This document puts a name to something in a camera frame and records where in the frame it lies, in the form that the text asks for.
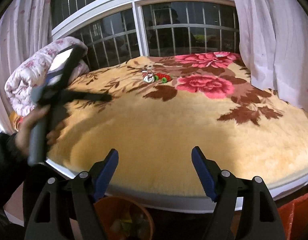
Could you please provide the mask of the person's left hand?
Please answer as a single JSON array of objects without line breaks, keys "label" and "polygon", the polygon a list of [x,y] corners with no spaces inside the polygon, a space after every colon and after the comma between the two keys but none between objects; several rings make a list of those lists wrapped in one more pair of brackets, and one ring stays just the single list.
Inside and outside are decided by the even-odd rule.
[{"label": "person's left hand", "polygon": [[[32,110],[24,119],[20,125],[19,131],[15,137],[15,143],[17,148],[22,152],[22,154],[27,157],[29,155],[29,142],[30,133],[34,126],[45,117],[49,112],[50,106],[36,107]],[[56,143],[62,130],[65,128],[65,122],[61,121],[55,127],[54,130],[50,131],[47,136],[47,145],[51,146]]]}]

